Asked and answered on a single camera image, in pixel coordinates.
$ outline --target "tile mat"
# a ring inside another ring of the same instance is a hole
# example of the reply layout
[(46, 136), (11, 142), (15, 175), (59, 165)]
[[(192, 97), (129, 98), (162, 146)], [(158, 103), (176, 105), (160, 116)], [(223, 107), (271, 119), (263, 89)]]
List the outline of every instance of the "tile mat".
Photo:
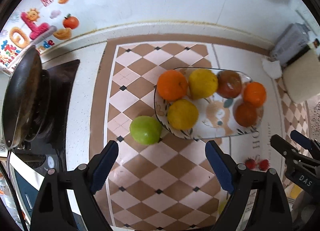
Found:
[[(167, 69), (188, 66), (211, 68), (206, 44), (152, 42), (118, 49), (107, 130), (108, 140), (119, 144), (119, 156), (108, 178), (118, 227), (186, 230), (216, 221), (221, 188), (204, 154), (195, 154), (195, 148), (204, 146), (205, 141), (182, 140), (167, 134), (157, 146), (146, 147), (129, 135), (129, 125), (136, 116), (154, 115), (153, 94), (159, 75)], [(286, 104), (296, 116), (299, 111), (305, 119), (305, 107), (297, 105), (294, 110), (285, 95), (280, 90), (279, 93), (283, 107)], [(287, 121), (291, 120), (290, 126), (300, 129), (300, 118), (296, 122), (287, 110), (284, 115)]]
[[(306, 137), (309, 137), (308, 129), (308, 118), (307, 118), (307, 107), (306, 103), (302, 102), (300, 104), (295, 104), (290, 99), (287, 90), (285, 88), (282, 78), (276, 80), (278, 92), (281, 98), (281, 105), (284, 114), (284, 128), (285, 128), (285, 139), (287, 142), (296, 147), (301, 154), (307, 155), (308, 150), (298, 145), (295, 141), (291, 140), (290, 133), (292, 130), (296, 129), (298, 132), (302, 133)], [(288, 187), (292, 182), (288, 180), (285, 175), (282, 179), (283, 187)]]

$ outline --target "orange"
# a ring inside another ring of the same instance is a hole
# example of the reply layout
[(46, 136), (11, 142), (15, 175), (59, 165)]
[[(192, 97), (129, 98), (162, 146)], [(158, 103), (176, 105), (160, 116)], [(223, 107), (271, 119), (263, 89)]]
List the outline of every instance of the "orange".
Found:
[(254, 125), (257, 122), (257, 118), (256, 108), (248, 102), (240, 104), (236, 109), (235, 120), (243, 127)]
[(167, 101), (176, 101), (187, 94), (188, 82), (183, 74), (171, 69), (162, 73), (158, 79), (157, 91)]
[(250, 102), (255, 108), (261, 107), (267, 98), (264, 86), (258, 82), (250, 82), (244, 89), (243, 100)]

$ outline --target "wall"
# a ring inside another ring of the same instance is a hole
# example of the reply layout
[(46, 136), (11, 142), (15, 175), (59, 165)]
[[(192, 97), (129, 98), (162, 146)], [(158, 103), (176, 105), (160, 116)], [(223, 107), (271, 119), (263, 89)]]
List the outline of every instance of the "wall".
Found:
[[(53, 0), (47, 7), (40, 0), (23, 0), (0, 35), (0, 44), (8, 39), (13, 26), (21, 28), (27, 36), (31, 33), (20, 19), (21, 13), (30, 8), (37, 8), (40, 12), (40, 17), (35, 21), (37, 26), (46, 22), (57, 30), (65, 30), (62, 22), (68, 13), (80, 22), (63, 40), (51, 35), (46, 39), (51, 40), (52, 45), (39, 42), (38, 47), (44, 45), (40, 52), (90, 31), (146, 21), (217, 24), (245, 31), (274, 43), (290, 23), (302, 23), (295, 10), (306, 10), (301, 0), (69, 0), (65, 4)], [(50, 18), (53, 10), (59, 10), (61, 14)]]
[(2, 105), (4, 101), (5, 91), (9, 82), (9, 77), (3, 73), (0, 73), (0, 120), (2, 120)]

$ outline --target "fruit plate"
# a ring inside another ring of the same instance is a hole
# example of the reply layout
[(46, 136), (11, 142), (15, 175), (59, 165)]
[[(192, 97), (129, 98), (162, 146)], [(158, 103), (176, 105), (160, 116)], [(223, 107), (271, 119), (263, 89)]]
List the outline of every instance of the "fruit plate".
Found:
[[(190, 74), (199, 68), (193, 67), (181, 67), (175, 70), (181, 72), (185, 78), (189, 79)], [(218, 74), (223, 69), (210, 69), (214, 74)], [(244, 87), (252, 79), (244, 74), (243, 72), (237, 71), (242, 80), (242, 92)], [(260, 125), (263, 116), (263, 106), (257, 108), (258, 119), (256, 123), (250, 127), (240, 126), (234, 119), (234, 112), (238, 105), (243, 102), (241, 94), (234, 99), (225, 99), (214, 93), (209, 98), (203, 98), (198, 100), (190, 99), (190, 92), (188, 89), (187, 95), (183, 99), (192, 102), (199, 110), (199, 117), (196, 124), (188, 130), (177, 130), (170, 126), (167, 119), (167, 112), (173, 102), (164, 100), (155, 90), (154, 95), (154, 107), (156, 117), (162, 126), (167, 129), (170, 133), (183, 139), (214, 139), (218, 137), (235, 136), (239, 134), (248, 134), (256, 132), (257, 127)]]

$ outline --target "stove burner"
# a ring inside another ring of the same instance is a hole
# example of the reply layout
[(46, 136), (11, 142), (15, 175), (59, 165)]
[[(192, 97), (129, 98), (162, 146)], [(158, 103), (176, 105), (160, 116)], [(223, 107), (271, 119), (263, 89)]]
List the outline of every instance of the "stove burner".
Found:
[(39, 101), (28, 140), (23, 141), (23, 149), (13, 150), (23, 162), (43, 176), (52, 166), (58, 172), (67, 170), (68, 109), (79, 63), (79, 60), (74, 60), (42, 71), (42, 86), (37, 93)]
[(41, 127), (44, 124), (44, 119), (48, 111), (49, 100), (51, 96), (51, 84), (49, 73), (43, 69), (41, 75), (41, 82), (37, 90), (37, 96), (35, 100), (35, 109), (32, 117), (32, 123), (29, 133), (25, 138), (25, 141), (31, 142), (39, 134)]

